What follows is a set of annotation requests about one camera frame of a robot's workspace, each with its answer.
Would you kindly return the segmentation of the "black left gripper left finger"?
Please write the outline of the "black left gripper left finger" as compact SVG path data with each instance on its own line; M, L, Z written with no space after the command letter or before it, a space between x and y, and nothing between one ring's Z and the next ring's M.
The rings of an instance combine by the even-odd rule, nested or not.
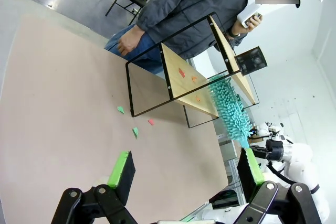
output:
M136 223L126 209L135 166L130 151L121 152L108 181L91 187L66 189L58 203L52 223L94 223L106 218L108 223Z

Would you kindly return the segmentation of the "person's left hand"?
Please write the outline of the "person's left hand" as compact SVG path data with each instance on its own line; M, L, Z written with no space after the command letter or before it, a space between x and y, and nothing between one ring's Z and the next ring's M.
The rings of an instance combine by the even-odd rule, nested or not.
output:
M246 34L254 30L257 26L259 26L262 22L262 15L255 15L247 20L247 27L245 28L239 20L236 20L231 28L231 32L233 35L238 36L239 34Z

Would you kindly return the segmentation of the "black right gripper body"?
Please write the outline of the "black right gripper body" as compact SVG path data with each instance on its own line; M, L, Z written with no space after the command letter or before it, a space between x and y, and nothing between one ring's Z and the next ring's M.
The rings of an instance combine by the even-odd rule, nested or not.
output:
M284 154L283 141L267 140L266 141L266 159L269 161L280 161Z

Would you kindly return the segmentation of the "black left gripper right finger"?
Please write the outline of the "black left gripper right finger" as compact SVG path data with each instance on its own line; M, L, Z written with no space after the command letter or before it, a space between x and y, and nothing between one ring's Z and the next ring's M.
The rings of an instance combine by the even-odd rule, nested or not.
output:
M286 188L265 180L250 148L241 151L237 169L248 205L235 223L262 223L267 215L281 223L321 223L309 187L291 182Z

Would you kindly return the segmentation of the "person's right hand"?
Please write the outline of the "person's right hand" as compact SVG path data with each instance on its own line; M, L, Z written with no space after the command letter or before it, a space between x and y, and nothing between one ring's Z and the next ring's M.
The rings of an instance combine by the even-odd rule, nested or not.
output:
M122 35L118 40L117 46L121 56L126 56L135 49L144 33L145 31L143 31L139 26L134 25L129 31Z

